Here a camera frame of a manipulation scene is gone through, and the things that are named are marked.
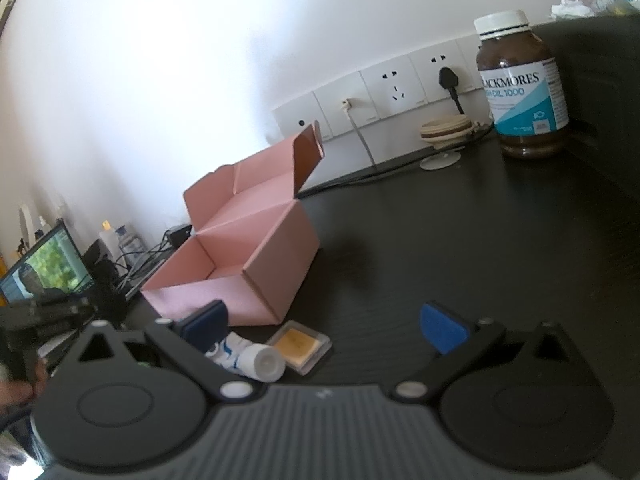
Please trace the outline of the person's left hand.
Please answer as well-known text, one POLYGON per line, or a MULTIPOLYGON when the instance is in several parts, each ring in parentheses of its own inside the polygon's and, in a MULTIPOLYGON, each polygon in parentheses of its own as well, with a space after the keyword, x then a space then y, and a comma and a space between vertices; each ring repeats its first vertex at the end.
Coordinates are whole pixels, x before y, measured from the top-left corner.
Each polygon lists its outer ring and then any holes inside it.
POLYGON ((46 362, 39 360, 35 373, 36 382, 33 385, 30 382, 20 382, 19 380, 9 380, 1 383, 0 406, 2 413, 12 408, 12 406, 24 404, 42 395, 48 381, 46 362))

